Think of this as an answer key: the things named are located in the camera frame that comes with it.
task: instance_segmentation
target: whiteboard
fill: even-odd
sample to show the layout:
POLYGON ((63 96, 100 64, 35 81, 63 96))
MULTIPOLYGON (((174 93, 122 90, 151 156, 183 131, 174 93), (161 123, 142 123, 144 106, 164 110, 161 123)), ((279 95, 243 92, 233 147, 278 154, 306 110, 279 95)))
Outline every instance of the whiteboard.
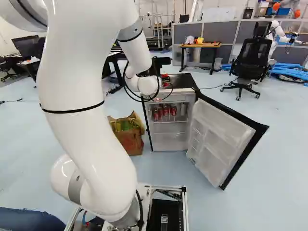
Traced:
POLYGON ((202 9, 202 22, 229 21, 236 17, 236 7, 212 7, 202 9))

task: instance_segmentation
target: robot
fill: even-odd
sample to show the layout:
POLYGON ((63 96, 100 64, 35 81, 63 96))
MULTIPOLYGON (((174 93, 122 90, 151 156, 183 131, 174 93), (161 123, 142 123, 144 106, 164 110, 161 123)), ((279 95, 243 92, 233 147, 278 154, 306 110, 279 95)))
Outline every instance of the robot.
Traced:
POLYGON ((273 20, 271 22, 269 30, 270 30, 269 33, 266 34, 266 36, 265 36, 265 38, 273 41, 272 44, 271 44, 269 57, 271 57, 271 55, 273 54, 273 52, 275 51, 275 49, 278 45, 277 41, 274 39, 274 36, 273 36, 274 31, 275 31, 275 37, 277 37, 277 35, 279 36, 279 42, 284 42, 284 43, 288 43, 288 44, 292 44, 292 43, 297 43, 297 44, 302 44, 302 45, 306 44, 306 42, 295 40, 295 38, 298 36, 298 33, 292 32, 291 38, 288 38, 285 35, 282 27, 280 26, 280 24, 277 20, 273 20))
POLYGON ((20 29, 47 31, 38 94, 66 152, 52 167, 52 188, 117 228, 139 220, 141 230, 136 169, 104 114, 101 87, 116 39, 129 60, 127 85, 151 95, 161 84, 157 76, 136 75, 153 65, 134 1, 1 0, 0 15, 20 29))
POLYGON ((290 7, 294 13, 294 18, 298 18, 301 15, 299 9, 300 0, 282 0, 281 2, 277 2, 273 5, 274 11, 278 11, 280 7, 290 7))

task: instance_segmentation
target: cubicle partition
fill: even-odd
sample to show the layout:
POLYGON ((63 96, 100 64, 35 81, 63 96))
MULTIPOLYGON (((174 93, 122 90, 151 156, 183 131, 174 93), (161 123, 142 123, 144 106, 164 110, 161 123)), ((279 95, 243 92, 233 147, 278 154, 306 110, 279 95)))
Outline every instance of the cubicle partition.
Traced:
MULTIPOLYGON (((227 64, 239 54, 243 41, 252 38, 255 23, 268 22, 272 19, 240 19, 218 22, 191 22, 173 25, 173 65, 181 65, 181 49, 188 36, 203 37, 205 41, 221 42, 217 57, 227 64)), ((308 21, 306 19, 277 19, 281 27, 288 33, 300 33, 297 40, 308 42, 308 21)), ((208 66, 211 49, 186 49, 185 63, 187 66, 208 66)), ((278 45, 272 58, 278 62, 305 65, 308 60, 308 45, 278 45)))

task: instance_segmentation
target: bag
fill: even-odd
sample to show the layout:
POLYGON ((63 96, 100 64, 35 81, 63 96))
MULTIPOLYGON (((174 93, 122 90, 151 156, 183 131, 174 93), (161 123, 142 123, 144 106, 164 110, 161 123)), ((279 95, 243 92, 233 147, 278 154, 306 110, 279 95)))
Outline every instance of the bag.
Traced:
POLYGON ((144 125, 139 116, 133 111, 125 118, 114 119, 111 116, 107 118, 115 136, 128 155, 142 155, 144 143, 141 135, 144 134, 144 125))

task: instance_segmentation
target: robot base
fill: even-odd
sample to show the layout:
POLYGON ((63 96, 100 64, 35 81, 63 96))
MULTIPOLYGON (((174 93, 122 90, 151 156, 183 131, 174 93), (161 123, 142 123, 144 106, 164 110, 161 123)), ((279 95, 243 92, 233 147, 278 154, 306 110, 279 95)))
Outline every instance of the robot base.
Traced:
MULTIPOLYGON (((186 187, 139 184, 137 189, 143 207, 144 226, 142 231, 189 230, 186 187)), ((78 208, 64 231, 119 231, 106 221, 101 223, 102 228, 100 229, 97 226, 88 226, 86 229, 78 228, 82 217, 80 213, 81 208, 78 208)), ((122 230, 139 231, 139 228, 132 227, 122 230)))

